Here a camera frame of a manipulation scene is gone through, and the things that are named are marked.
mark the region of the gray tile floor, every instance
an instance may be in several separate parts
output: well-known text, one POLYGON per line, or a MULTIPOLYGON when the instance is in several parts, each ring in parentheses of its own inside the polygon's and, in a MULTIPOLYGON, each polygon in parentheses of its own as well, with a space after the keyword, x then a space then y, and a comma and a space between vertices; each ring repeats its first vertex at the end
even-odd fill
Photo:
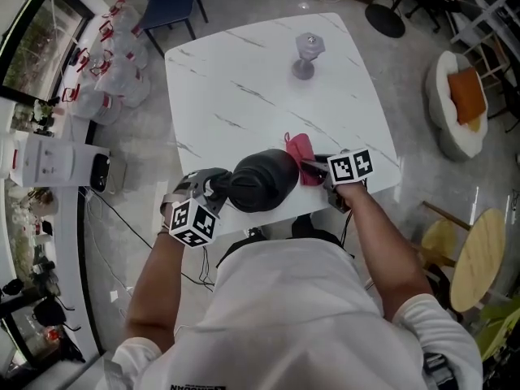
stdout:
MULTIPOLYGON (((520 151, 520 130, 504 134, 505 126, 513 120, 510 116, 490 122, 482 153, 469 162, 450 162, 437 147, 436 131, 427 115, 423 81, 432 60, 451 47, 446 22, 435 35, 431 32, 430 20, 419 11, 411 21, 403 19, 406 34, 394 40, 375 31, 365 19, 366 5, 352 0, 335 4, 315 0, 203 2, 210 22, 203 22, 196 6, 191 16, 198 37, 290 15, 334 11, 341 16, 374 81, 401 165, 402 182, 375 197, 406 237, 420 240, 424 229, 437 219, 420 206, 422 200, 469 222, 488 207, 505 212, 513 198, 512 189, 520 189, 520 170, 514 161, 515 152, 520 151)), ((412 2, 405 0, 401 11, 409 10, 411 5, 412 2)), ((155 34, 165 50, 189 40, 183 24, 175 25, 172 31, 161 28, 155 34)), ((164 63, 151 47, 149 54, 149 66, 145 69, 152 82, 149 97, 137 109, 123 111, 112 126, 99 128, 94 143, 110 147, 128 161, 123 192, 106 199, 151 244, 160 224, 158 204, 162 195, 180 178, 180 163, 164 63)), ((487 97, 490 113, 497 111, 501 107, 498 94, 489 93, 487 97)), ((100 214, 100 204, 95 200, 90 208, 85 220, 90 296, 102 344, 106 349, 114 349, 123 338, 124 316, 132 287, 150 250, 108 208, 104 207, 100 214)), ((345 217, 335 210, 318 212, 313 218, 317 227, 338 236, 345 222, 345 217)), ((291 222, 272 224, 267 231, 273 238, 282 238, 288 235, 291 222)), ((520 257, 514 247, 520 230, 519 224, 514 222, 510 207, 507 253, 495 285, 499 290, 507 288, 520 266, 520 257)), ((227 247, 240 238, 243 238, 242 233, 226 235, 209 248, 212 279, 216 276, 216 262, 227 247)), ((353 223, 349 226, 345 248, 357 256, 356 264, 362 278, 366 279, 353 223)), ((184 256, 183 271, 197 278, 202 266, 202 251, 187 250, 184 256)), ((202 319, 210 302, 210 292, 186 279, 182 284, 178 325, 193 325, 202 319)))

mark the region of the white t-shirt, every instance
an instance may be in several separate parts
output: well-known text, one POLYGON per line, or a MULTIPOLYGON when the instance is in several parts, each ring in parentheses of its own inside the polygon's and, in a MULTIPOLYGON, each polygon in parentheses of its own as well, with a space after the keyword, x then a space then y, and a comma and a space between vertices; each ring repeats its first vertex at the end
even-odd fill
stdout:
POLYGON ((409 299, 390 323, 340 247, 275 240, 224 260, 205 318, 165 354, 132 338, 106 370, 111 389, 420 390, 424 353, 443 354, 461 390, 482 387, 474 340, 434 297, 409 299))

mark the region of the table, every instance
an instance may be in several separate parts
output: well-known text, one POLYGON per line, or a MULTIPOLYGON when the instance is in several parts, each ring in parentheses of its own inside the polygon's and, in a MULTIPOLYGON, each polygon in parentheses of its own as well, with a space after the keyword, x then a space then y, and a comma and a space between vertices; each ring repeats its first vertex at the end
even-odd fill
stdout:
MULTIPOLYGON (((171 116, 183 172, 232 171, 244 157, 285 149, 284 134, 305 132, 316 154, 369 147, 371 193, 401 180, 377 93, 349 31, 335 13, 269 20, 216 33, 167 51, 171 116), (295 38, 312 32, 326 51, 312 79, 298 80, 295 38)), ((329 207, 324 189, 299 184, 276 209, 244 214, 229 202, 222 234, 329 207)))
POLYGON ((454 263, 449 290, 452 307, 458 312, 469 310, 484 297, 501 267, 505 250, 504 215, 491 208, 470 226, 428 202, 423 204, 469 231, 461 255, 454 263))

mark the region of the round chair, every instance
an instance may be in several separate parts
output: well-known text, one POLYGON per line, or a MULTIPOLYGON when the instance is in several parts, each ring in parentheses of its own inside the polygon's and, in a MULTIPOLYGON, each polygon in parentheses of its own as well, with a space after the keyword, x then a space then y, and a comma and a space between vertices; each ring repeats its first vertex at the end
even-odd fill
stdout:
POLYGON ((476 126, 459 124, 457 121, 457 108, 451 98, 448 75, 469 67, 470 61, 464 55, 446 50, 433 63, 426 79, 431 120, 440 129, 439 147, 448 158, 455 161, 465 161, 478 154, 488 133, 488 100, 480 78, 486 110, 479 116, 479 123, 474 123, 476 126))

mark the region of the orange cushion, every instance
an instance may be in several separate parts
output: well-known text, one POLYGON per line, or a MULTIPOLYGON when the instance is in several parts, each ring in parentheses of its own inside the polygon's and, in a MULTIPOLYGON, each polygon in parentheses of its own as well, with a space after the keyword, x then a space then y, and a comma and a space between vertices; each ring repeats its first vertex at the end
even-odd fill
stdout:
POLYGON ((486 110, 479 76, 473 67, 448 75, 448 84, 460 124, 469 123, 486 110))

